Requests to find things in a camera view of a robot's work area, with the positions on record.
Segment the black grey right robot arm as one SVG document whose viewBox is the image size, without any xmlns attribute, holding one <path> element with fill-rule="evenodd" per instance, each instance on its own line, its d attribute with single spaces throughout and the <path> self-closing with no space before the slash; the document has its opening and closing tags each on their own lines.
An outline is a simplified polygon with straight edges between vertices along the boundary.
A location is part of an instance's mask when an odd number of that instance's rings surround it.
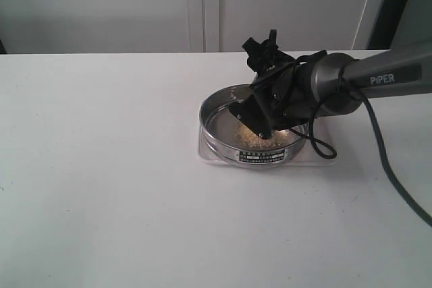
<svg viewBox="0 0 432 288">
<path fill-rule="evenodd" d="M 247 64 L 256 73 L 250 96 L 229 112 L 250 131 L 269 139 L 276 130 L 317 117 L 347 115 L 367 98 L 431 92 L 431 43 L 354 59 L 319 51 L 293 58 L 278 50 L 255 49 Z"/>
</svg>

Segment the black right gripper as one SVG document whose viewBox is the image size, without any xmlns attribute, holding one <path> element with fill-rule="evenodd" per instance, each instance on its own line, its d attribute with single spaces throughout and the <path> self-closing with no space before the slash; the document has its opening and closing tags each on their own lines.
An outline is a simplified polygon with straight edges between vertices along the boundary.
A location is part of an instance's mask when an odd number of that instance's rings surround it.
<svg viewBox="0 0 432 288">
<path fill-rule="evenodd" d="M 314 109 L 310 74 L 314 55 L 290 56 L 264 78 L 253 80 L 252 94 L 229 105 L 229 112 L 243 125 L 264 139 L 275 130 L 308 123 Z"/>
</svg>

